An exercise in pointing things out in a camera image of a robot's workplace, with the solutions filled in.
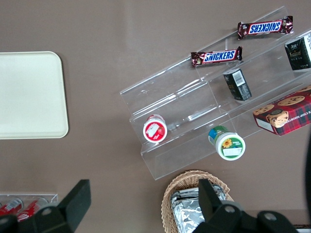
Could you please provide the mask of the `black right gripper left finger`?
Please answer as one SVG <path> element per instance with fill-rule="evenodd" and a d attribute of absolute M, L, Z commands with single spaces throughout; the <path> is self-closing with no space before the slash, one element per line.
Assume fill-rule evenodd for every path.
<path fill-rule="evenodd" d="M 47 204 L 18 224 L 20 233 L 73 233 L 91 205 L 90 180 L 80 180 L 58 203 Z"/>

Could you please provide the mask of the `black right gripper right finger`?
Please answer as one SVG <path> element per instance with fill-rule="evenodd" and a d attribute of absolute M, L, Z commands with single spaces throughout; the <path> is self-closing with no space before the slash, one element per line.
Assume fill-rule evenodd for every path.
<path fill-rule="evenodd" d="M 208 180 L 199 180 L 199 206 L 204 222 L 195 233 L 238 233 L 242 222 L 242 211 L 232 201 L 221 201 Z"/>

